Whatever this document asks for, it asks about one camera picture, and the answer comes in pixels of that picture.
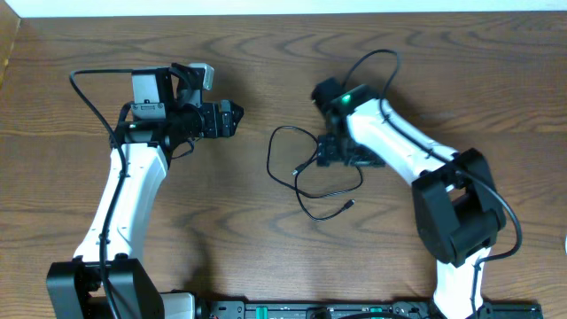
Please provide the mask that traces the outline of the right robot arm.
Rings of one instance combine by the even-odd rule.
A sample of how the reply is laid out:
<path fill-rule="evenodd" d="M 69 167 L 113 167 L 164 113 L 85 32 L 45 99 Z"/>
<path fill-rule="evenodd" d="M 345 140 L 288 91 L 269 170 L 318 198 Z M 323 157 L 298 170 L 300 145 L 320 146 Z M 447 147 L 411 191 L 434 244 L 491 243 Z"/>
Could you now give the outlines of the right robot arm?
<path fill-rule="evenodd" d="M 410 186 L 418 235 L 437 261 L 433 304 L 438 313 L 445 318 L 478 314 L 484 271 L 478 260 L 489 255 L 506 225 L 484 156 L 431 139 L 368 85 L 346 90 L 329 78 L 315 86 L 311 98 L 338 140 L 333 158 L 349 160 L 361 147 Z"/>

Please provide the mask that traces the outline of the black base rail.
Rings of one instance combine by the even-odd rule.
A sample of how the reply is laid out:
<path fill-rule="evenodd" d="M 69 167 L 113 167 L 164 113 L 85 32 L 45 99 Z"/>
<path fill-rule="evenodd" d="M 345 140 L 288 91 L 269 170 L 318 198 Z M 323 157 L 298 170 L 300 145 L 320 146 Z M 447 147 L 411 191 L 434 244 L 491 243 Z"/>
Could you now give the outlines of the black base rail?
<path fill-rule="evenodd" d="M 247 300 L 198 299 L 195 319 L 311 319 L 311 318 L 480 318 L 543 319 L 539 304 L 491 303 L 471 304 L 461 310 L 442 308 L 432 300 L 394 300 L 386 302 L 252 302 Z"/>

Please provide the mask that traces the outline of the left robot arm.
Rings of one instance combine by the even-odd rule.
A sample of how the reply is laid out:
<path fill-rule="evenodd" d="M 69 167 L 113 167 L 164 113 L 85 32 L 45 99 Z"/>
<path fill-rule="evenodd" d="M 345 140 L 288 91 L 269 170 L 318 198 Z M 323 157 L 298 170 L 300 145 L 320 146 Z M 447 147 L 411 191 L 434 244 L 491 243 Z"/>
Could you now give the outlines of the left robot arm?
<path fill-rule="evenodd" d="M 202 318 L 189 292 L 159 292 L 143 266 L 151 210 L 175 149 L 234 136 L 244 115 L 207 103 L 214 69 L 205 63 L 130 69 L 133 99 L 109 133 L 111 167 L 96 215 L 70 261 L 51 264 L 47 290 L 58 318 Z"/>

